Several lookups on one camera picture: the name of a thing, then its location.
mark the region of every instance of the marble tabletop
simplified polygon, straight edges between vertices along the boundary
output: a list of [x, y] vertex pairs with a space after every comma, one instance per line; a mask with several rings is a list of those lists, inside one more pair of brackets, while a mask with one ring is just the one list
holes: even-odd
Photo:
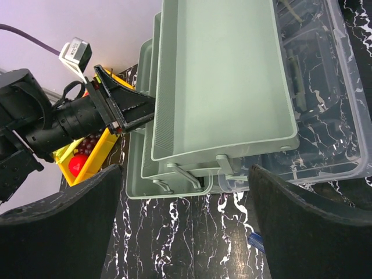
[[[340, 1], [368, 106], [372, 108], [372, 1]], [[137, 66], [121, 74], [135, 85]], [[119, 139], [107, 164], [127, 164], [129, 137]], [[308, 190], [371, 209], [372, 177], [308, 185]], [[264, 254], [247, 243], [258, 231], [249, 192], [190, 198], [131, 200], [125, 182], [102, 279], [271, 278]]]

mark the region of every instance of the white wall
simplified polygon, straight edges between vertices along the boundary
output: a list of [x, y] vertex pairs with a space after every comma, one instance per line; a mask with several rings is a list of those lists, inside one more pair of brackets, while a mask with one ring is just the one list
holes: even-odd
[[[143, 42], [152, 37], [153, 17], [162, 0], [2, 0], [0, 23], [29, 33], [61, 50], [79, 37], [91, 44], [93, 56], [85, 71], [101, 64], [120, 72], [138, 63]], [[0, 30], [0, 68], [28, 68], [42, 87], [61, 94], [75, 80], [58, 60], [18, 35]]]
[[41, 172], [34, 171], [28, 175], [25, 182], [15, 194], [5, 203], [0, 205], [0, 214], [46, 198], [59, 191], [62, 172], [56, 164], [38, 160], [45, 169]]

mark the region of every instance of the yellow crate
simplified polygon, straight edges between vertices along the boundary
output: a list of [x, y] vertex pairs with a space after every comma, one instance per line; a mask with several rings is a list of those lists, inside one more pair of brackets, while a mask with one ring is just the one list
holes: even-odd
[[[118, 83], [121, 83], [130, 89], [134, 89], [133, 86], [126, 83], [114, 74], [112, 75], [112, 77]], [[69, 162], [74, 154], [71, 153], [66, 160], [64, 160], [62, 163], [59, 163], [58, 166], [61, 169], [62, 174], [66, 178], [67, 183], [69, 183], [70, 187], [92, 177], [94, 174], [99, 172], [99, 169], [102, 167], [103, 162], [106, 160], [108, 154], [110, 153], [117, 140], [118, 136], [111, 135], [109, 129], [106, 128], [77, 177], [72, 175], [69, 170]]]

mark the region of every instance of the transparent plastic container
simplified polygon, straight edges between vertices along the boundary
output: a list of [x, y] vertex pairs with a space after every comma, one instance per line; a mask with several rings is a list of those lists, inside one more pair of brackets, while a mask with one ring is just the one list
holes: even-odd
[[[295, 184], [371, 175], [372, 124], [338, 2], [278, 1], [277, 15], [300, 146], [241, 158], [235, 175], [247, 176], [255, 163]], [[224, 192], [249, 189], [224, 176], [219, 184]]]

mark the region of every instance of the purple cable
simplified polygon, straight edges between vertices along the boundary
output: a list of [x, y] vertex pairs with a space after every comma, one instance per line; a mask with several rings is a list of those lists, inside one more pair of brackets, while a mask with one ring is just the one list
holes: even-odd
[[46, 45], [45, 43], [39, 41], [38, 39], [34, 38], [33, 36], [28, 35], [27, 33], [23, 32], [23, 31], [21, 31], [17, 28], [14, 28], [12, 26], [0, 23], [0, 30], [9, 31], [9, 32], [15, 33], [19, 36], [22, 36], [23, 38], [28, 39], [29, 41], [37, 44], [39, 47], [42, 47], [42, 48], [46, 49], [47, 51], [50, 51], [53, 54], [59, 56], [59, 51], [55, 50], [54, 48], [50, 47], [49, 45]]

